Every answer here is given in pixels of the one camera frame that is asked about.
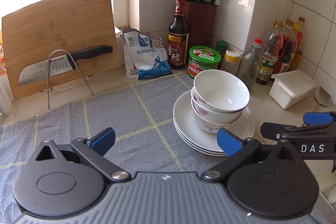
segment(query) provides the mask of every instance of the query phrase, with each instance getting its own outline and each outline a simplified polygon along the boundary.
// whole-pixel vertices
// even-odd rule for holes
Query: santoku knife
[[[77,52],[70,53],[72,58],[76,61],[79,59],[90,59],[105,53],[113,52],[113,46],[95,46],[86,48]],[[44,60],[25,67],[19,77],[19,85],[24,85],[47,78],[47,63]],[[70,56],[67,54],[54,57],[50,59],[50,77],[59,75],[69,70],[75,70],[76,66]]]

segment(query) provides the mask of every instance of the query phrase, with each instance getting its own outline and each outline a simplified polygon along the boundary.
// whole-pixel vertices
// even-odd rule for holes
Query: white box
[[[269,95],[283,108],[287,109],[306,98],[316,83],[301,70],[272,75],[274,83]]]

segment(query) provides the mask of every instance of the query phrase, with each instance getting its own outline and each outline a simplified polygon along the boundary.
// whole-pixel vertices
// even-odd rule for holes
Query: stack of bowls
[[[249,100],[249,90],[239,78],[226,71],[205,70],[194,79],[190,102],[197,125],[217,133],[239,121]]]

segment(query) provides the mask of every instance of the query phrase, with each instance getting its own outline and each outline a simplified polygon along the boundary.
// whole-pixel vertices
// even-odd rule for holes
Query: bamboo cutting board
[[[47,80],[20,85],[21,71],[64,49],[75,52],[99,45],[114,46],[113,53],[76,61],[83,75],[119,66],[111,0],[43,0],[2,18],[3,49],[14,99],[47,88]],[[57,52],[53,57],[63,55]],[[50,86],[78,79],[77,70],[50,78]]]

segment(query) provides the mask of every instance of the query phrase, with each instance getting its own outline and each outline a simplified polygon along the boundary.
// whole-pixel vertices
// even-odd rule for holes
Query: stack of plates
[[[190,104],[190,90],[183,93],[175,102],[173,109],[174,126],[184,142],[195,150],[211,155],[225,156],[226,154],[217,144],[217,135],[200,129],[193,115]],[[246,107],[236,122],[230,127],[230,131],[241,139],[252,137],[255,122],[252,113]]]

